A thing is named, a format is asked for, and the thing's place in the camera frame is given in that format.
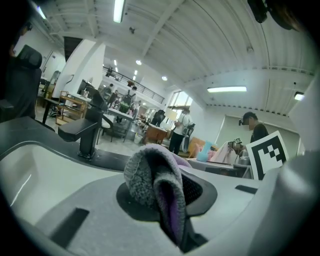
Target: man with glasses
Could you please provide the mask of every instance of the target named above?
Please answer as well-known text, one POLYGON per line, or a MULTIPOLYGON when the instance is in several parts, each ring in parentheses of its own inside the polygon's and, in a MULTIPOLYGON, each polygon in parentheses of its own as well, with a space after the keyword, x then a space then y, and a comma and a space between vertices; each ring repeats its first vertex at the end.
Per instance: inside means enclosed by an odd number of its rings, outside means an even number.
POLYGON ((239 121, 239 125, 241 124, 246 131, 253 131, 250 143, 256 142, 269 135, 267 128, 262 123, 259 123, 255 113, 245 113, 242 120, 239 121))

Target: sink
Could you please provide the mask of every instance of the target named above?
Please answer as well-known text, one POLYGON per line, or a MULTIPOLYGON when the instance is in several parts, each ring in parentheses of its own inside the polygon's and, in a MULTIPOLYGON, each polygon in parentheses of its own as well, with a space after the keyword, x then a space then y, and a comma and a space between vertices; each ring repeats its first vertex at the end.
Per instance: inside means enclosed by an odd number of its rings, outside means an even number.
POLYGON ((93 181, 121 175, 24 145, 0 161, 1 189, 13 212, 35 225, 55 205, 93 181))

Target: person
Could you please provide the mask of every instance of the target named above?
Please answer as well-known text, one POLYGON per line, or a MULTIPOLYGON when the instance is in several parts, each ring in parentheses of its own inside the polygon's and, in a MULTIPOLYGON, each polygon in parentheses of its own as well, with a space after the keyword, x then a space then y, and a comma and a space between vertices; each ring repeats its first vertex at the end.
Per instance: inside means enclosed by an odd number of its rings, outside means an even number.
POLYGON ((255 113, 245 113, 242 118, 242 125, 246 130, 253 131, 250 143, 256 142, 269 135, 267 128, 262 123, 259 123, 255 113))
POLYGON ((157 111, 151 121, 151 124, 160 127, 161 122, 165 119, 165 112, 163 110, 157 111))
POLYGON ((134 104, 134 106, 132 106, 132 109, 133 109, 133 111, 132 111, 133 120, 135 120, 137 118, 140 106, 141 106, 141 100, 139 100, 137 103, 134 104))
POLYGON ((110 83, 109 86, 106 86, 102 89, 101 96, 102 98, 105 99, 106 102, 108 102, 113 92, 114 92, 114 84, 110 83))
POLYGON ((178 155, 183 138, 187 133, 188 126, 192 124, 190 110, 184 109, 177 122, 174 123, 169 151, 178 155))
POLYGON ((9 54, 12 57, 15 57, 15 52, 14 52, 14 48, 16 47, 16 44, 18 43, 19 39, 21 36, 24 36, 28 31, 32 30, 32 24, 28 21, 18 32, 18 34, 16 35, 16 37, 14 38, 12 45, 10 47, 9 50, 9 54))
MULTIPOLYGON (((121 102, 120 102, 120 109, 119 111, 122 113, 127 113, 129 108, 131 107, 132 103, 137 100, 137 95, 136 95, 137 87, 133 86, 131 90, 128 90, 127 95, 125 95, 121 102)), ((122 118, 116 117, 116 122, 120 124, 122 121, 122 118)))
POLYGON ((112 93, 112 95, 110 96, 108 103, 107 103, 107 107, 111 107, 112 103, 114 103, 114 101, 117 99, 118 97, 118 90, 115 90, 114 93, 112 93))

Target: black faucet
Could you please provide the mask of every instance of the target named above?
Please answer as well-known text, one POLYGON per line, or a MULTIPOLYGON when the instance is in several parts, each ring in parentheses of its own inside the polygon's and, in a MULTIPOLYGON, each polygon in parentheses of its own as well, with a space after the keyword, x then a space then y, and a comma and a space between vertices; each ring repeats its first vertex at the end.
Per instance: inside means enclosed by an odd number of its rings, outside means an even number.
POLYGON ((102 117, 102 110, 93 106, 87 109, 84 118, 61 125, 58 128, 58 134, 67 142, 75 142, 80 139, 78 155, 91 160, 95 154, 95 144, 102 117))

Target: black slot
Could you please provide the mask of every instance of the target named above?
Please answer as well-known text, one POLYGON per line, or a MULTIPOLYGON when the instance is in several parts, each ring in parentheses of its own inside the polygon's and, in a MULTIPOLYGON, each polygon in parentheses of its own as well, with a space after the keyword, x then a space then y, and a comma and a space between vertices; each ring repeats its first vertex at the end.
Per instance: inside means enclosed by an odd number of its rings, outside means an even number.
POLYGON ((236 190, 241 190, 243 192, 247 192, 250 194, 255 194, 257 192, 257 188, 250 187, 250 186, 244 186, 244 185, 238 185, 235 187, 236 190))
POLYGON ((76 208, 61 222, 58 228, 50 236, 50 239, 62 248, 66 249, 88 214, 88 210, 76 208))

